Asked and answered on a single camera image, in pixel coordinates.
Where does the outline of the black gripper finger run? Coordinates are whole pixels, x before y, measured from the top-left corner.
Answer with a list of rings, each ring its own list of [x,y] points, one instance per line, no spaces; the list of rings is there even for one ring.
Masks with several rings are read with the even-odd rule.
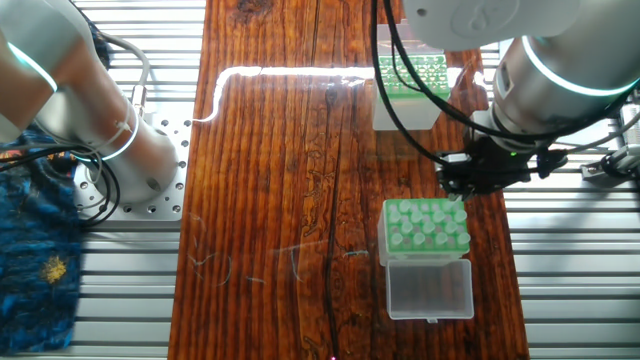
[[[487,159],[469,158],[464,162],[464,168],[467,170],[463,185],[464,197],[490,195],[492,193]]]
[[[450,199],[467,197],[467,162],[453,161],[436,165],[436,177],[440,187]]]

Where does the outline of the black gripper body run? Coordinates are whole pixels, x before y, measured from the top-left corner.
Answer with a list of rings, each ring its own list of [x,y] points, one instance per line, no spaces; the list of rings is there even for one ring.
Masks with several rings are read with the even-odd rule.
[[[521,142],[493,138],[468,138],[464,140],[464,152],[470,158],[488,160],[489,182],[492,193],[516,182],[531,179],[527,162],[539,149],[535,141]]]

